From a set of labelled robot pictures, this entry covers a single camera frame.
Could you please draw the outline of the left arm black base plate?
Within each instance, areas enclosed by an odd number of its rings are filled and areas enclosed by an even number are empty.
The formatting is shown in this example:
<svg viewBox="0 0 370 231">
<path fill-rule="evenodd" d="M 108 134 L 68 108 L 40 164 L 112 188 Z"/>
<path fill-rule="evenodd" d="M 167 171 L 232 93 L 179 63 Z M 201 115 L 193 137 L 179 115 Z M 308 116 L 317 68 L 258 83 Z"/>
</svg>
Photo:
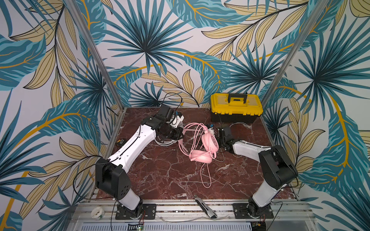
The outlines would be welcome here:
<svg viewBox="0 0 370 231">
<path fill-rule="evenodd" d="M 154 220 L 156 217 L 156 204 L 139 204 L 135 210 L 118 204 L 115 215 L 116 220 L 134 220 L 143 218 L 144 220 Z"/>
</svg>

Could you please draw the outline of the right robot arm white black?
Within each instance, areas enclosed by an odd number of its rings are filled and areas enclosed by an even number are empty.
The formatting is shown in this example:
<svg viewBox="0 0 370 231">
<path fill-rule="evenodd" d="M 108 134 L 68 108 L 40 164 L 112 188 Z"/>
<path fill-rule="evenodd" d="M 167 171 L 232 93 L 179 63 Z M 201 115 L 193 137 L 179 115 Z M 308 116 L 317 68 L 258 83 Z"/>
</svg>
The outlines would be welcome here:
<svg viewBox="0 0 370 231">
<path fill-rule="evenodd" d="M 218 133 L 218 143 L 225 151 L 255 160 L 262 168 L 264 181 L 249 198 L 248 209 L 267 208 L 278 192 L 298 177 L 296 167 L 282 146 L 262 146 L 235 139 L 229 126 L 219 127 Z"/>
</svg>

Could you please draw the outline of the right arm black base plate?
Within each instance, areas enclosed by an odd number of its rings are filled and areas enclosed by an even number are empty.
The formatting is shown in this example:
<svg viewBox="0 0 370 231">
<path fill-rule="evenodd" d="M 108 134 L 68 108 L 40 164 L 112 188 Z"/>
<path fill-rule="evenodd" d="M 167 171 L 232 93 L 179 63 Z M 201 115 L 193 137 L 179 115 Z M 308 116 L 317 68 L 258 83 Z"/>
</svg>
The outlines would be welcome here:
<svg viewBox="0 0 370 231">
<path fill-rule="evenodd" d="M 232 207 L 236 219 L 274 218 L 270 204 L 264 207 L 258 207 L 254 203 L 234 203 Z"/>
</svg>

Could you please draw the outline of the white grey headphones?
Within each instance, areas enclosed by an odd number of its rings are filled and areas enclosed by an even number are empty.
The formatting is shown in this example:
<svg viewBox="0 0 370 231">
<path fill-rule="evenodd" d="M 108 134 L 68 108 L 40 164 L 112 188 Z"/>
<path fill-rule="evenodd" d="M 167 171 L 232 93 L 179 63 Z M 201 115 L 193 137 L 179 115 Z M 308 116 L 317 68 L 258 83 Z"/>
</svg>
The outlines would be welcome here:
<svg viewBox="0 0 370 231">
<path fill-rule="evenodd" d="M 171 145 L 177 143 L 178 140 L 180 140 L 180 139 L 181 139 L 180 136 L 176 136 L 176 137 L 174 137 L 174 139 L 167 139 L 167 138 L 164 138 L 164 137 L 162 137 L 160 135 L 157 135 L 156 138 L 154 139 L 154 141 L 159 146 L 168 147 L 168 146 L 171 146 Z"/>
</svg>

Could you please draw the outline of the pink headphones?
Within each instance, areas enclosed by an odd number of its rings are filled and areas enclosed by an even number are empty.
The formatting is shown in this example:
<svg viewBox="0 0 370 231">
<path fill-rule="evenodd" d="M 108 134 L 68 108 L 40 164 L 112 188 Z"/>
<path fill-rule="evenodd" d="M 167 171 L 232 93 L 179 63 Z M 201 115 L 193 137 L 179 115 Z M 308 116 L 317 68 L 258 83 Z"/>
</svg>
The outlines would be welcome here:
<svg viewBox="0 0 370 231">
<path fill-rule="evenodd" d="M 194 132 L 193 143 L 189 149 L 179 140 L 180 151 L 189 157 L 190 161 L 210 164 L 217 157 L 219 150 L 218 141 L 214 133 L 203 123 L 190 123 L 184 127 L 183 135 L 186 132 Z"/>
</svg>

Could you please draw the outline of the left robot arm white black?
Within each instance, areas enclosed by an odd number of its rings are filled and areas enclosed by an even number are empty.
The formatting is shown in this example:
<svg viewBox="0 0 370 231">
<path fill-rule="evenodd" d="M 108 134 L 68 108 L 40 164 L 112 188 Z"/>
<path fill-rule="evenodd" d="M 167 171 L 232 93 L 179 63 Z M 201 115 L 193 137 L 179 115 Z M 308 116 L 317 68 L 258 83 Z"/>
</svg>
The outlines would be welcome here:
<svg viewBox="0 0 370 231">
<path fill-rule="evenodd" d="M 131 189 L 128 172 L 136 158 L 146 146 L 159 135 L 170 140 L 183 138 L 181 124 L 184 116 L 176 116 L 166 122 L 159 115 L 145 118 L 134 135 L 116 153 L 108 159 L 101 158 L 96 163 L 95 185 L 109 196 L 116 199 L 129 210 L 140 208 L 141 198 Z"/>
</svg>

